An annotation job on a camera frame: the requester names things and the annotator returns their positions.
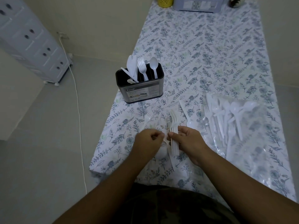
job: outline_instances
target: white power cord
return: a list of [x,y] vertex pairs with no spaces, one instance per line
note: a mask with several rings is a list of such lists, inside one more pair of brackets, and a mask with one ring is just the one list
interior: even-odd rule
[[85,180],[85,170],[84,170],[84,163],[83,163],[83,152],[82,152],[82,140],[81,140],[81,119],[80,119],[80,111],[79,111],[79,100],[78,100],[78,91],[77,91],[77,85],[76,85],[76,81],[75,81],[75,77],[73,75],[73,72],[71,70],[71,66],[70,66],[70,63],[69,63],[69,60],[68,60],[68,57],[66,55],[66,52],[65,52],[65,49],[63,47],[63,44],[61,42],[61,35],[59,35],[59,41],[60,41],[60,44],[63,48],[63,51],[64,51],[64,54],[65,54],[65,57],[66,57],[66,60],[68,62],[68,65],[69,65],[69,69],[72,73],[72,76],[73,76],[73,79],[74,79],[74,83],[75,83],[75,90],[76,90],[76,95],[77,95],[77,107],[78,107],[78,114],[79,114],[79,131],[80,131],[80,150],[81,150],[81,160],[82,160],[82,167],[83,167],[83,178],[84,178],[84,185],[85,185],[85,193],[87,194],[87,187],[86,187],[86,180]]

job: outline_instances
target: camouflage shorts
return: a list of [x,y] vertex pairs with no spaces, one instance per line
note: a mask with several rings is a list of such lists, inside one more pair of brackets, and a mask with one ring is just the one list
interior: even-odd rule
[[112,223],[240,223],[233,212],[205,195],[170,187],[140,187],[133,187]]

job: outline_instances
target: grey floor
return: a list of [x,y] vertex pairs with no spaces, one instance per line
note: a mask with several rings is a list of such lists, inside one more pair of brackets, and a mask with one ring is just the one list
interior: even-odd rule
[[[118,89],[114,73],[125,63],[76,56],[74,63],[90,191],[96,184],[88,166]],[[299,133],[299,88],[276,85],[276,92],[298,193],[299,150],[294,132]],[[1,223],[52,223],[84,196],[77,101],[70,72],[60,87],[44,86],[10,139],[0,141],[0,169]]]

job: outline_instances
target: yellow container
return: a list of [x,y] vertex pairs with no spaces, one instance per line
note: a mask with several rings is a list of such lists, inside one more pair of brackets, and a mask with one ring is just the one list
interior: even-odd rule
[[158,0],[158,5],[162,8],[168,8],[173,5],[173,0]]

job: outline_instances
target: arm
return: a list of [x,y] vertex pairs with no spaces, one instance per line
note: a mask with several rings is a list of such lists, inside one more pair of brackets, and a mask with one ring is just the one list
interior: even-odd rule
[[249,223],[298,223],[299,204],[249,177],[213,152],[197,130],[178,127],[168,135],[203,169],[231,209]]
[[137,134],[128,158],[54,224],[108,223],[125,201],[137,175],[159,150],[163,138],[164,134],[155,129],[146,129]]

